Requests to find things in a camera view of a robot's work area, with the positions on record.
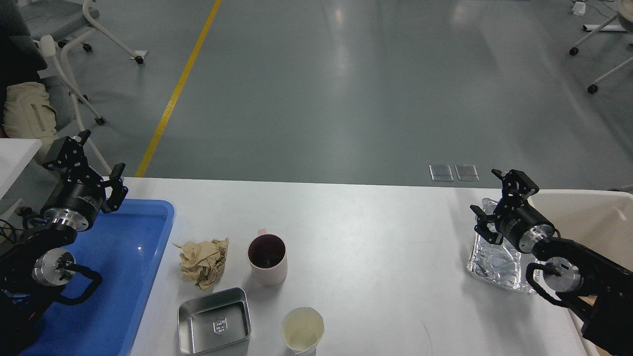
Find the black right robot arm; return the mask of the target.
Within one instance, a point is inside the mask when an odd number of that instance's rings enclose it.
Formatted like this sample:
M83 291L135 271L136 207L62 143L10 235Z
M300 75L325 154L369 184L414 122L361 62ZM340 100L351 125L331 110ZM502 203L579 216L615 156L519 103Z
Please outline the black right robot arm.
M523 171L492 169L502 183L492 214L471 205L475 232L491 245L508 241L536 261L525 269L531 288L582 322L581 336L613 356L633 351L633 276L614 261L571 239L529 203L538 185Z

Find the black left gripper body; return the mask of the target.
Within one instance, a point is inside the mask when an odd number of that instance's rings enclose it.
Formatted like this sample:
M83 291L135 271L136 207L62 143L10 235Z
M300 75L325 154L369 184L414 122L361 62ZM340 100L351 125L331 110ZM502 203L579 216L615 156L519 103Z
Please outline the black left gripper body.
M92 169L84 153L86 137L62 137L50 147L43 167L59 173L59 182L45 201L41 215L48 223L89 230L97 215L115 211L115 172L109 180Z

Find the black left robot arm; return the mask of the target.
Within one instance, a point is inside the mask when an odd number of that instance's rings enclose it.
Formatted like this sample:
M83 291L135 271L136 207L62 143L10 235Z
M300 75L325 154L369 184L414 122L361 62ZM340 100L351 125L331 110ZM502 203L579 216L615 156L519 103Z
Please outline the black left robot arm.
M84 130L51 145L43 168L58 172L60 180L41 209L45 223L26 227L1 256L3 356L16 356L35 342L35 324L52 303L81 304L103 281L66 250L99 213L117 211L129 191L122 179L124 163L115 165L107 179L89 166L84 145L90 135Z

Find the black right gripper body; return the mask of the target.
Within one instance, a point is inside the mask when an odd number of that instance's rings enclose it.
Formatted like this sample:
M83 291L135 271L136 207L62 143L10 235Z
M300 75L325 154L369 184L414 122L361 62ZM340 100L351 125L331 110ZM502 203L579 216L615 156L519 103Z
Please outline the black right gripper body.
M507 172L501 185L501 198L492 213L500 217L495 232L502 233L520 253L531 253L537 242L555 232L554 225L529 201L540 187L525 172L514 169Z

